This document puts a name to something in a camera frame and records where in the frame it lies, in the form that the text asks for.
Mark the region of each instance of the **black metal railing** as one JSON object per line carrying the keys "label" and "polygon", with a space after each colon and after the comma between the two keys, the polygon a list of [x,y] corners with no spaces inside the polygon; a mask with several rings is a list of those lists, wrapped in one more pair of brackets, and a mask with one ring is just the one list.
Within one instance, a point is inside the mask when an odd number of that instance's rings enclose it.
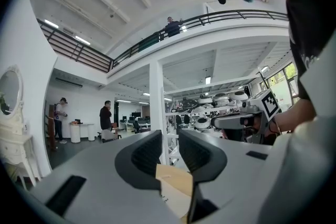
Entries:
{"label": "black metal railing", "polygon": [[194,27],[201,27],[207,24],[212,24],[229,19],[249,19],[249,18],[266,18],[272,20],[288,20],[287,15],[279,12],[270,12],[267,10],[257,9],[239,9],[239,10],[226,10],[222,12],[213,12],[208,14],[199,15],[184,21],[181,21],[179,29],[164,28],[157,31],[150,36],[142,39],[140,42],[123,52],[121,55],[114,59],[112,68],[118,66],[121,62],[132,57],[133,55],[151,47],[152,45],[163,41],[166,38],[175,36],[180,32],[188,31]]}
{"label": "black metal railing", "polygon": [[39,19],[37,21],[56,53],[105,73],[112,69],[114,62],[112,58]]}

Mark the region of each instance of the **fluorescent light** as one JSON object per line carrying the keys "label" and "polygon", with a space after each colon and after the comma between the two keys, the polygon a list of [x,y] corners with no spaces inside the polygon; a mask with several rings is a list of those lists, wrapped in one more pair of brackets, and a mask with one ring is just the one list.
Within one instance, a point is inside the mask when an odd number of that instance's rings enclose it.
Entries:
{"label": "fluorescent light", "polygon": [[117,100],[118,102],[125,102],[125,103],[131,103],[131,101],[125,101],[125,100]]}
{"label": "fluorescent light", "polygon": [[205,84],[210,84],[210,83],[211,83],[211,77],[206,77]]}
{"label": "fluorescent light", "polygon": [[264,67],[261,71],[264,72],[267,68],[268,66]]}
{"label": "fluorescent light", "polygon": [[54,23],[52,23],[52,22],[50,22],[50,21],[48,21],[48,20],[44,20],[47,24],[49,24],[49,25],[51,25],[51,26],[54,26],[55,28],[57,28],[58,29],[58,25],[56,25],[56,24],[54,24]]}
{"label": "fluorescent light", "polygon": [[80,41],[82,41],[82,42],[84,42],[85,44],[87,44],[87,45],[91,45],[91,43],[90,42],[87,42],[85,39],[82,39],[81,37],[79,37],[79,36],[76,36],[75,37],[75,39],[78,39],[78,40],[80,40]]}

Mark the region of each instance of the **oval mirror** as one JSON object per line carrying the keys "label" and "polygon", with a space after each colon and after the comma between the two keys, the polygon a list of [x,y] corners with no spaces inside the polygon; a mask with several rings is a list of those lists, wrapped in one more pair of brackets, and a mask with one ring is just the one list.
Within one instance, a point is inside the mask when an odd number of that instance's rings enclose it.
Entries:
{"label": "oval mirror", "polygon": [[14,71],[7,71],[0,78],[1,112],[10,115],[18,102],[19,78]]}

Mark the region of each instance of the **gray floor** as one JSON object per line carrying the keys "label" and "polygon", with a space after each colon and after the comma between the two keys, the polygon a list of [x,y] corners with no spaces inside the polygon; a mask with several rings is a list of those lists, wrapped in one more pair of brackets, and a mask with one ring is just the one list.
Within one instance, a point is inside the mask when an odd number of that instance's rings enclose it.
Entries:
{"label": "gray floor", "polygon": [[[128,137],[134,133],[127,133],[125,131],[121,131],[119,133],[123,138]],[[94,141],[89,141],[87,138],[81,138],[80,143],[72,143],[69,138],[65,138],[67,141],[66,144],[56,143],[57,151],[51,152],[49,149],[48,157],[51,168],[54,169],[62,163],[66,162],[70,158],[74,157],[77,153],[85,150],[88,147],[99,145],[101,141],[98,137]]]}

